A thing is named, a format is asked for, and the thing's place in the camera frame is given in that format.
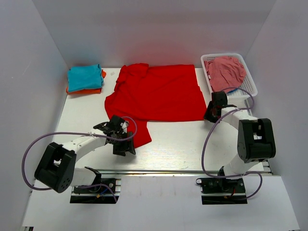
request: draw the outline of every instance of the white tabletop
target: white tabletop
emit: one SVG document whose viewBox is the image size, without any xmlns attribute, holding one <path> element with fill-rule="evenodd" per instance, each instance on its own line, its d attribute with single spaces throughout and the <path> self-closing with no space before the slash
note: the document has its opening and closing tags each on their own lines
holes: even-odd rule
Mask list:
<svg viewBox="0 0 308 231">
<path fill-rule="evenodd" d="M 123 176 L 115 205 L 70 204 L 71 191 L 33 191 L 23 226 L 35 231 L 288 231 L 298 223 L 281 177 L 246 205 L 202 205 L 197 176 Z M 259 177 L 243 177 L 247 194 Z M 37 187 L 44 187 L 36 181 Z"/>
<path fill-rule="evenodd" d="M 96 124 L 108 121 L 104 108 L 105 98 L 114 92 L 120 68 L 103 68 L 107 73 L 101 94 L 68 95 L 57 131 L 88 132 Z M 196 68 L 198 85 L 206 104 L 211 97 L 203 70 Z M 182 170 L 199 171 L 205 138 L 213 126 L 204 121 L 148 122 L 152 142 L 136 149 L 136 156 L 113 155 L 108 144 L 81 158 L 76 167 L 89 166 L 105 170 Z M 67 142 L 76 136 L 58 135 L 57 143 Z M 237 130 L 221 122 L 213 132 L 205 152 L 205 168 L 218 171 L 237 154 Z M 252 170 L 263 171 L 262 164 Z"/>
</svg>

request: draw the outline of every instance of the laundry basket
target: laundry basket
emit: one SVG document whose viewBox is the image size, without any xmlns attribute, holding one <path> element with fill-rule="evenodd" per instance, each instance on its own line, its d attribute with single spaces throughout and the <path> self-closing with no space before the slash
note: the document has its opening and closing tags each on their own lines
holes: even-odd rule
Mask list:
<svg viewBox="0 0 308 231">
<path fill-rule="evenodd" d="M 210 85 L 208 75 L 206 73 L 204 62 L 205 61 L 211 61 L 211 60 L 215 59 L 216 57 L 220 57 L 220 56 L 229 56 L 229 57 L 238 58 L 240 63 L 243 64 L 245 71 L 247 73 L 246 77 L 244 79 L 244 82 L 242 83 L 240 88 L 248 91 L 252 96 L 256 96 L 258 94 L 258 91 L 257 91 L 256 85 L 255 85 L 255 83 L 254 83 L 254 81 L 251 77 L 251 74 L 250 74 L 250 72 L 247 68 L 247 65 L 246 65 L 243 57 L 240 54 L 236 54 L 236 53 L 205 54 L 205 55 L 201 56 L 201 63 L 202 63 L 204 75 L 205 75 L 205 78 L 206 78 L 206 81 L 207 81 L 207 86 L 208 86 L 208 89 L 210 90 L 210 93 L 212 93 L 213 90 L 212 90 L 212 87 Z M 249 95 L 242 90 L 235 90 L 233 92 L 229 92 L 229 93 L 227 93 L 227 96 L 228 96 L 228 101 L 231 101 L 231 102 L 244 101 L 247 98 L 249 98 Z"/>
</svg>

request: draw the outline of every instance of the blue cloth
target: blue cloth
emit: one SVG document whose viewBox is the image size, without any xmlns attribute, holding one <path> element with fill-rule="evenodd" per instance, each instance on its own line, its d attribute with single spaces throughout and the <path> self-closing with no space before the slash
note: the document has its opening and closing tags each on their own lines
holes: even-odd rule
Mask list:
<svg viewBox="0 0 308 231">
<path fill-rule="evenodd" d="M 68 92 L 83 89 L 98 89 L 103 85 L 102 69 L 99 64 L 74 66 L 67 71 Z"/>
</svg>

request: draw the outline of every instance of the white wall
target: white wall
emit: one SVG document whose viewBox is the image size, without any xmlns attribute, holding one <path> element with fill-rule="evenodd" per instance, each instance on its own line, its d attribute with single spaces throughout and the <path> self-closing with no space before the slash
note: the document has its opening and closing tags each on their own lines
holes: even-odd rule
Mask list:
<svg viewBox="0 0 308 231">
<path fill-rule="evenodd" d="M 19 230 L 30 190 L 22 180 L 26 147 L 54 131 L 67 66 L 31 0 L 0 1 L 0 229 Z M 26 162 L 33 173 L 45 149 Z"/>
<path fill-rule="evenodd" d="M 33 0 L 68 66 L 245 56 L 275 0 Z"/>
<path fill-rule="evenodd" d="M 258 88 L 254 114 L 272 119 L 282 175 L 301 230 L 308 230 L 308 1 L 277 0 L 246 62 Z"/>
</svg>

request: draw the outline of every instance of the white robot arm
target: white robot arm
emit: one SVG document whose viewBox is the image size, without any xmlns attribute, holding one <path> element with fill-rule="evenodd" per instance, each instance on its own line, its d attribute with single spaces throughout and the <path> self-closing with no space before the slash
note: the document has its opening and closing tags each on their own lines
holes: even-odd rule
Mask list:
<svg viewBox="0 0 308 231">
<path fill-rule="evenodd" d="M 234 105 L 228 105 L 225 92 L 213 92 L 205 116 L 205 120 L 212 123 L 224 121 L 238 130 L 237 155 L 225 166 L 222 166 L 217 176 L 199 178 L 196 183 L 202 186 L 202 193 L 245 193 L 242 176 L 254 165 L 273 158 L 276 154 L 276 146 L 271 121 L 267 118 L 259 119 L 249 116 Z M 209 196 L 204 197 L 207 204 Z M 214 197 L 219 204 L 229 202 L 224 196 Z"/>
<path fill-rule="evenodd" d="M 113 116 L 110 122 L 104 122 L 93 127 L 89 136 L 81 136 L 75 140 L 57 144 L 50 143 L 35 171 L 35 178 L 43 182 L 58 193 L 62 193 L 69 186 L 93 185 L 96 183 L 98 172 L 92 168 L 75 168 L 75 163 L 80 158 L 96 148 L 108 143 L 113 144 L 113 153 L 125 156 L 126 153 L 136 154 L 133 146 L 133 138 L 126 141 L 115 139 L 126 139 L 132 136 L 127 133 L 127 125 L 124 119 Z"/>
</svg>

